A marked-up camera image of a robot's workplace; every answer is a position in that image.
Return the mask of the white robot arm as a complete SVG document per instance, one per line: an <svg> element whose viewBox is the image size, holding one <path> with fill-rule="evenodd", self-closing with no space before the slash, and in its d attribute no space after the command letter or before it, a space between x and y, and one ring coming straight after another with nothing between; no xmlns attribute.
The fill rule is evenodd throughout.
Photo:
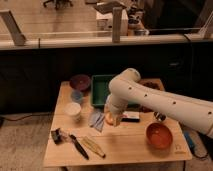
<svg viewBox="0 0 213 171"><path fill-rule="evenodd" d="M148 88L139 84L140 73L127 68L109 83L106 104L113 125L121 122L129 102L166 115L213 139L213 102Z"/></svg>

